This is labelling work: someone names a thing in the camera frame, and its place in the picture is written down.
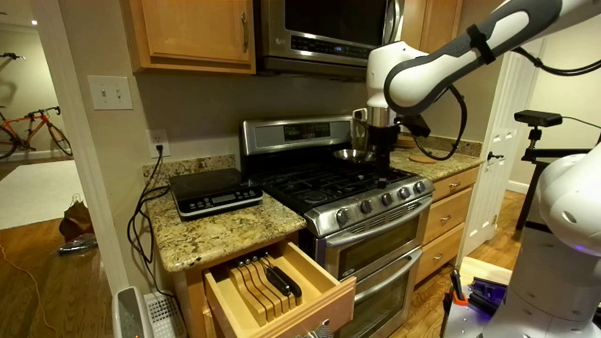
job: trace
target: kettle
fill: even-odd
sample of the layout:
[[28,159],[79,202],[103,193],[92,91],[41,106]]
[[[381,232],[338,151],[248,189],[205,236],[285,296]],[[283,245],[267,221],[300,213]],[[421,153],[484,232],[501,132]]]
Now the kettle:
[[353,110],[353,123],[351,123],[351,146],[355,149],[368,149],[370,148],[370,134],[368,134],[368,121],[366,121],[368,108],[360,106]]

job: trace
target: drawer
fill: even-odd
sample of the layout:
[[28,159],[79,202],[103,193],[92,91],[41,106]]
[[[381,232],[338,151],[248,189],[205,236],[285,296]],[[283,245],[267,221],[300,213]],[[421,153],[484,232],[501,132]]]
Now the drawer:
[[278,315],[270,311],[265,320],[237,288],[231,275],[235,264],[208,270],[205,273],[208,305],[225,335],[306,335],[323,320],[334,332],[353,317],[355,277],[338,281],[293,241],[261,251],[268,251],[270,262],[298,283],[302,296],[297,303],[287,301],[287,309]]
[[464,232],[464,225],[458,225],[452,230],[430,241],[428,245],[424,245],[419,266],[417,266],[415,283],[430,275],[434,270],[437,270],[456,255],[458,243],[462,240],[462,232]]
[[447,232],[454,225],[466,221],[469,196],[471,187],[458,191],[447,198],[441,198],[430,206],[424,230],[424,243],[432,241],[436,236]]
[[443,198],[447,194],[452,194],[460,189],[473,185],[477,170],[479,170],[479,166],[471,166],[468,170],[456,172],[456,174],[447,176],[443,179],[436,179],[432,198],[437,200],[437,198]]

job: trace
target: light switch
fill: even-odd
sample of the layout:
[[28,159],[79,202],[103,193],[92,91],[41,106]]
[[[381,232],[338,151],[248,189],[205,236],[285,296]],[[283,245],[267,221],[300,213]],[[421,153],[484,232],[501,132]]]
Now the light switch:
[[88,74],[88,82],[94,108],[131,108],[131,91],[128,76]]

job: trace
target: granite countertop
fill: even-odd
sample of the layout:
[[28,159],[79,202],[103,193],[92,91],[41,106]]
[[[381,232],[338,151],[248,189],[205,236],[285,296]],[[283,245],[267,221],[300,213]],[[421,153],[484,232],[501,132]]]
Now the granite countertop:
[[[430,179],[454,174],[479,164],[477,155],[454,153],[447,161],[417,163],[417,148],[396,148],[391,153],[391,164],[422,174]],[[199,172],[208,168],[235,166],[233,155],[216,155],[203,159],[186,159],[163,163],[158,183],[167,176]],[[261,243],[270,243],[304,226],[304,217],[280,204],[268,193],[253,206],[229,209],[223,213],[205,215],[182,221],[176,213],[171,193],[152,200],[150,219],[156,245],[167,271],[178,271],[191,266],[212,266],[227,256],[237,256]]]

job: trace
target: open drawer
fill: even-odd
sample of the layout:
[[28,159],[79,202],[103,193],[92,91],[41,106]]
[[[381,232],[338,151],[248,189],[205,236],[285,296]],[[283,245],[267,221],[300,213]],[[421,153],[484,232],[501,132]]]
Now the open drawer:
[[205,273],[208,305],[225,335],[306,335],[323,322],[334,332],[353,318],[355,277],[338,281],[293,241],[263,251],[268,251],[272,264],[298,283],[302,296],[287,311],[261,322],[229,271],[235,264],[208,270]]

